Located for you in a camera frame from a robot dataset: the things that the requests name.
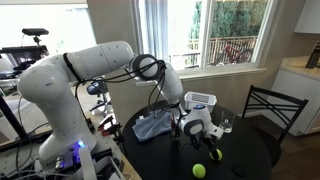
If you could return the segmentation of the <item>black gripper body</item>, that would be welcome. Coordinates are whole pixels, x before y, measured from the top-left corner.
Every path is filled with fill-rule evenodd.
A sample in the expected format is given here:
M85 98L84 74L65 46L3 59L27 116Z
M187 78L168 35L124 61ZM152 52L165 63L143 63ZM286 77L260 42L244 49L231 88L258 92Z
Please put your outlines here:
M209 126L207 129L198 132L200 137L213 141L220 140L223 134L224 130L215 125Z

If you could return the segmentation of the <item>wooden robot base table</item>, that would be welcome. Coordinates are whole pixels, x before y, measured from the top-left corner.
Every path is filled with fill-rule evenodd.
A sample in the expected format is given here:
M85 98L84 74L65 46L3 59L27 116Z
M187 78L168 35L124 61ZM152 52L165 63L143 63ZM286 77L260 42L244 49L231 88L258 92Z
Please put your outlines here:
M68 132L59 142L53 127L42 123L3 146L0 180L141 180L112 136L97 130L106 117L86 117L90 128Z

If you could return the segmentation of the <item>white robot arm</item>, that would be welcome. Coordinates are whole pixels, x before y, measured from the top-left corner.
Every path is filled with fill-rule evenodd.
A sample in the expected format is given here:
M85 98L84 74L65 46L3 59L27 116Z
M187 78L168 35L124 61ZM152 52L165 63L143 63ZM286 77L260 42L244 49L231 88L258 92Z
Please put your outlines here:
M187 136L201 134L206 140L219 139L221 128L213 125L206 104L198 114L187 115L181 109L179 98L183 93L182 82L172 65L150 54L137 55L125 41L98 44L84 50L48 56L25 70L18 82L23 98L36 104L44 113L53 133L40 146L38 165L51 169L62 155L71 161L71 148L82 141L92 149L96 138L85 125L83 113L69 83L88 80L102 82L107 73L126 69L128 75L138 80L154 81L175 117L174 123Z

